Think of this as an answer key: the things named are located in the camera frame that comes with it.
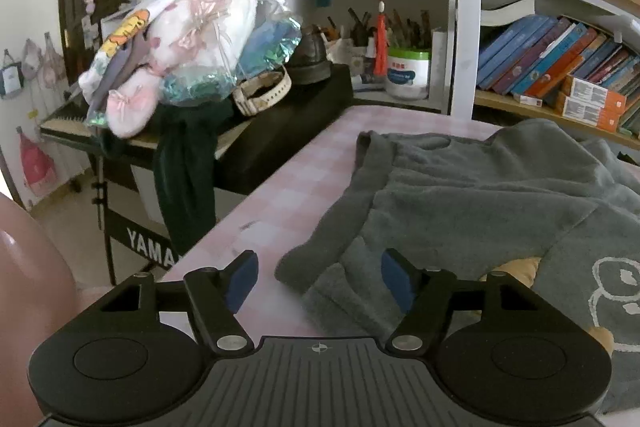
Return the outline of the white green lidded jar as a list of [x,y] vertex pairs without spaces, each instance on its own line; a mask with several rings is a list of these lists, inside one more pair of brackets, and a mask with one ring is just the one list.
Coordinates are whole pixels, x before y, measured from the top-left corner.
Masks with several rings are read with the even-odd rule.
[[385,91],[399,100],[425,100],[430,91],[431,51],[387,50]]

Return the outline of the orange white box upper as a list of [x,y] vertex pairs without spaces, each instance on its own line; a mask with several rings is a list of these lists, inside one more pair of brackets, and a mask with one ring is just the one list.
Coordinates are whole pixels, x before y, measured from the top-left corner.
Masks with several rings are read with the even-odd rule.
[[621,114],[626,108],[625,95],[600,87],[577,77],[567,75],[562,82],[561,91],[569,98]]

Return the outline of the white wrist watch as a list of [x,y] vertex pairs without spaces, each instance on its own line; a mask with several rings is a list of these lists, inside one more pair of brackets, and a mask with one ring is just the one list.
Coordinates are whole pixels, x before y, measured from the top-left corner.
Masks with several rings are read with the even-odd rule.
[[254,117],[282,102],[291,88],[291,77],[281,68],[242,81],[232,92],[232,98],[243,116]]

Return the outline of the orange white box lower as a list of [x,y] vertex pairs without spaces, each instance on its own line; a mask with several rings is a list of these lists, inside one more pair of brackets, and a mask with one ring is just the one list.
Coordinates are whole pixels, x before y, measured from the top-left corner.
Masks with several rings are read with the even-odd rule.
[[620,122],[620,116],[617,114],[608,112],[604,108],[593,104],[576,100],[576,98],[571,98],[563,92],[556,96],[554,110],[564,118],[608,132],[616,132]]

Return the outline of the grey fleece sweatshirt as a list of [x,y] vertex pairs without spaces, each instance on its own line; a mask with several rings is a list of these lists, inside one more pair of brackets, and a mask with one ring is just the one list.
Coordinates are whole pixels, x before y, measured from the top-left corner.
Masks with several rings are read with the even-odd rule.
[[541,119],[486,140],[363,132],[349,187],[276,277],[322,332],[384,339],[402,317],[386,249],[463,280],[535,260],[538,295],[613,336],[602,409],[638,407],[639,182],[604,141]]

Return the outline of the black Yamaha keyboard piano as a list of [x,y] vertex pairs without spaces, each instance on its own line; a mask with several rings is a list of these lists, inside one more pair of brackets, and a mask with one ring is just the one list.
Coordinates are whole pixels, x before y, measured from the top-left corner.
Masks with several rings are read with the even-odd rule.
[[[352,80],[344,65],[334,65],[326,80],[315,83],[294,83],[282,102],[255,117],[241,116],[233,107],[233,117],[219,130],[216,150],[216,194],[226,191],[247,196],[264,183],[282,165],[352,105]],[[183,256],[175,252],[160,213],[164,233],[156,233],[142,223],[124,216],[108,203],[108,188],[119,184],[137,193],[143,184],[134,179],[134,169],[141,169],[151,178],[150,192],[155,191],[153,157],[157,148],[157,113],[149,126],[129,140],[121,140],[106,129],[89,130],[81,121],[85,106],[72,98],[40,127],[48,140],[82,150],[89,155],[98,176],[94,205],[102,233],[101,251],[106,258],[108,279],[117,282],[112,244],[121,243],[141,257],[147,268],[172,268]]]

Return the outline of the orange white box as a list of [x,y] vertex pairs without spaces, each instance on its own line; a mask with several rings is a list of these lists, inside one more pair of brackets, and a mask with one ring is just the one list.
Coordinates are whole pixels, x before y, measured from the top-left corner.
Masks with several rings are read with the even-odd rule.
[[616,132],[620,122],[620,116],[617,114],[608,112],[604,108],[593,104],[576,100],[576,98],[571,98],[563,92],[556,96],[554,110],[564,118],[608,132]]
[[621,114],[626,108],[625,95],[600,87],[577,77],[567,75],[562,82],[561,91],[569,98]]

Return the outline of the pile of plush toys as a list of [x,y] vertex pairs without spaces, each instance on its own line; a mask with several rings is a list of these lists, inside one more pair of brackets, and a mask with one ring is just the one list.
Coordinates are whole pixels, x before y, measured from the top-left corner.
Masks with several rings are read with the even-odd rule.
[[285,0],[143,0],[79,77],[85,125],[129,139],[160,104],[235,105],[234,89],[286,69],[300,40],[302,20]]

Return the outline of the row of blue books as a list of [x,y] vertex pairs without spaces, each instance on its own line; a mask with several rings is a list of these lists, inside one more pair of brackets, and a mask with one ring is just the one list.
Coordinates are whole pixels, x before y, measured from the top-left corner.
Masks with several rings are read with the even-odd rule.
[[568,75],[587,79],[625,48],[600,28],[566,16],[529,15],[480,48],[476,87],[545,98]]

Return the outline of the dark green cloth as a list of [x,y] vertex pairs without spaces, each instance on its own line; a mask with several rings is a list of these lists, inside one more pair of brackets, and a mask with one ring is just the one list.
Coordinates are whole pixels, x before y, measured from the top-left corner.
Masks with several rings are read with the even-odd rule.
[[175,252],[183,256],[216,225],[215,172],[219,130],[233,117],[227,100],[160,106],[153,157],[155,191]]

